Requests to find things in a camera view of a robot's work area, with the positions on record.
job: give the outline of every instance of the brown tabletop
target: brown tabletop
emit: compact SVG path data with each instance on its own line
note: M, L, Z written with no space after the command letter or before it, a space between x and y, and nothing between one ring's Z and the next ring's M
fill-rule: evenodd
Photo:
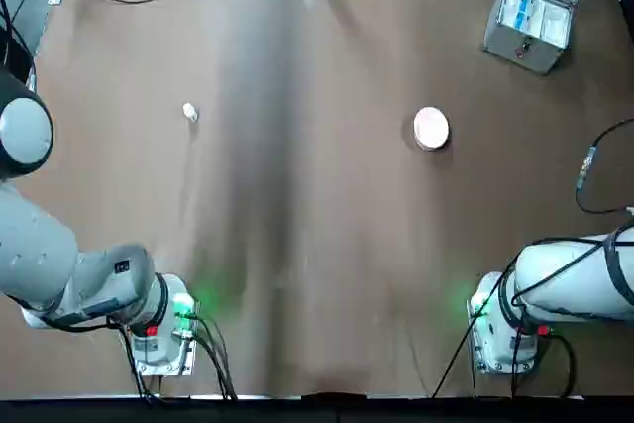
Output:
M239 393L430 393L478 280L524 244L606 233L576 208L589 142L632 114L617 0L581 0L573 47L539 76L480 49L493 0L63 0L38 55L56 126L17 182L85 250L135 241L225 330ZM199 109L189 123L182 104ZM413 114L452 140L418 150ZM606 141L587 200L632 199L631 134ZM132 393L115 335L26 327L0 309L3 397ZM558 326L577 393L634 392L634 332ZM522 391L557 394L553 349ZM202 354L172 394L216 392ZM507 378L477 379L507 394ZM443 395L470 395L463 352Z

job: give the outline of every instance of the toolbox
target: toolbox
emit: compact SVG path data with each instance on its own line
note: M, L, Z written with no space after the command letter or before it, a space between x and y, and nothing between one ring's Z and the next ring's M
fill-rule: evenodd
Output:
M484 49L546 74L569 46L579 0L495 0Z

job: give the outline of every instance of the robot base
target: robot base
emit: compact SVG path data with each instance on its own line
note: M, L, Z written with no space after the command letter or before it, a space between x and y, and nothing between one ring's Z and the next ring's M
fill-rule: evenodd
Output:
M480 282L477 293L467 301L470 324L500 276L500 272L487 274ZM475 368L480 373L511 374L516 337L517 331L504 320L499 308L498 293L494 292L472 327L470 338ZM515 361L515 373L520 374L532 369L535 365L536 354L536 337L521 336Z
M177 314L196 314L198 303L187 293L179 277L164 274L168 301L159 326L147 336L132 336L132 353L141 376L178 376L193 373L196 341L191 337L196 322Z

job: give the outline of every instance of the white robotic arm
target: white robotic arm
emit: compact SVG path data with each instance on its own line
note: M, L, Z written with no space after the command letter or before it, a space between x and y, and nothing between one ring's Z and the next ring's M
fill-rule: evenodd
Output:
M547 323L634 320L634 229L620 232L531 245L507 275L487 274L468 302L478 368L511 373L515 362L516 373L530 370Z
M0 291L32 327L73 331L99 317L126 326L141 374L190 374L195 301L175 275L155 273L140 245L81 253L72 231L8 180L37 170L53 147L40 98L0 70Z

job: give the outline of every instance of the white lid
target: white lid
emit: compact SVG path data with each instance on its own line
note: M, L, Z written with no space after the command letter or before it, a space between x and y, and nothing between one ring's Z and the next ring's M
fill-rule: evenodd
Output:
M15 162L42 160L53 139L53 125L44 108L31 98L16 98L0 114L0 143Z
M423 108L414 117L414 137L424 150L441 148L449 139L449 121L437 108Z

